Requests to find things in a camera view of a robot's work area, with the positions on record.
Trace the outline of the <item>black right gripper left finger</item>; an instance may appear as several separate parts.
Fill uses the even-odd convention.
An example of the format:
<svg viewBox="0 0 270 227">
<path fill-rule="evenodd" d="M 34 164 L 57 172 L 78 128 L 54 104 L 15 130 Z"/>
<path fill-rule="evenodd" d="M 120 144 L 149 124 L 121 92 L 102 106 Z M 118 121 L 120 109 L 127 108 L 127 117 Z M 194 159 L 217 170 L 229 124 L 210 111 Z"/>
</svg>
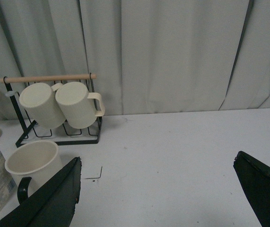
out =
<svg viewBox="0 0 270 227">
<path fill-rule="evenodd" d="M 19 206 L 0 220 L 0 227 L 68 227 L 79 202 L 81 159 L 73 158 L 31 196 L 31 177 L 17 189 Z"/>
</svg>

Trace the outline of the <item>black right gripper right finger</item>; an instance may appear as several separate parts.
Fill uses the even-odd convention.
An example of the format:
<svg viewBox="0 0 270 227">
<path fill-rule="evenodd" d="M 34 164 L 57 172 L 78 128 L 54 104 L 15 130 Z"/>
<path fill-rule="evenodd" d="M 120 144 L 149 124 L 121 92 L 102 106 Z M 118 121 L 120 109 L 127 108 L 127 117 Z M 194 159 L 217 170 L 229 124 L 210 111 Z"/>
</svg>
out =
<svg viewBox="0 0 270 227">
<path fill-rule="evenodd" d="M 234 170 L 261 226 L 270 227 L 270 167 L 239 151 Z"/>
</svg>

